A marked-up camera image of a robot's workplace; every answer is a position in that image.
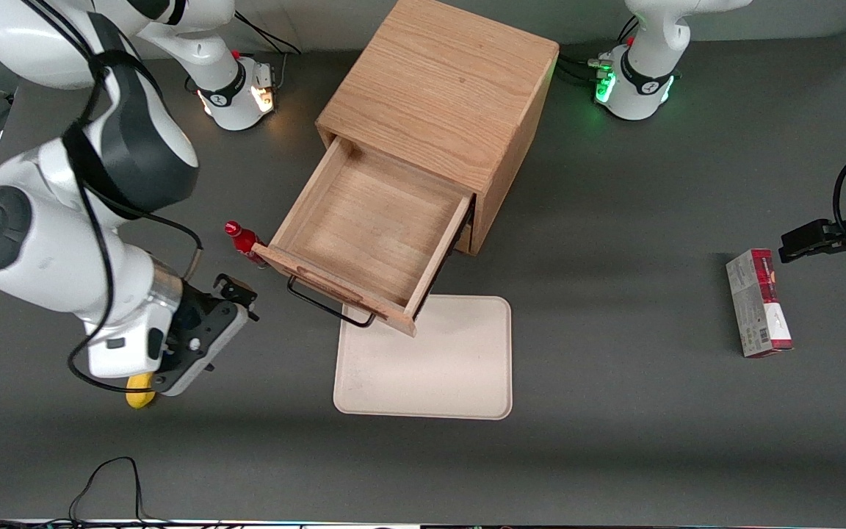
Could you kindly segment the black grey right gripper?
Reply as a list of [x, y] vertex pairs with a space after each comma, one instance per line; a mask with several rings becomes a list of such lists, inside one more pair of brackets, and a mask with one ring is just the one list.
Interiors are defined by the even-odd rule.
[[152, 375], [152, 391], [169, 397], [180, 395], [244, 328], [248, 318], [261, 320], [254, 312], [256, 292], [248, 284], [221, 273], [214, 280], [214, 291], [221, 298], [186, 292], [181, 299], [162, 348], [160, 367]]

